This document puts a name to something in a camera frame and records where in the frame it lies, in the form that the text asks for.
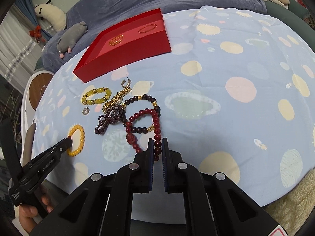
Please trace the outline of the left hand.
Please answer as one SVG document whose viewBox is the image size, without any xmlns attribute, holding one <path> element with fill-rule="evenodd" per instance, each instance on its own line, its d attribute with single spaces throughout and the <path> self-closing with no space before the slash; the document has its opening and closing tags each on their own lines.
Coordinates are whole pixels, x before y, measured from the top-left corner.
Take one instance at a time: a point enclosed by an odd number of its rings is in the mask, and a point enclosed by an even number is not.
<svg viewBox="0 0 315 236">
<path fill-rule="evenodd" d="M 54 207 L 51 203 L 50 196 L 47 194 L 47 189 L 45 186 L 41 185 L 41 201 L 45 206 L 48 213 L 53 211 Z M 37 223 L 34 221 L 34 217 L 38 215 L 38 210 L 34 206 L 21 204 L 18 208 L 19 211 L 19 222 L 22 228 L 29 234 Z"/>
</svg>

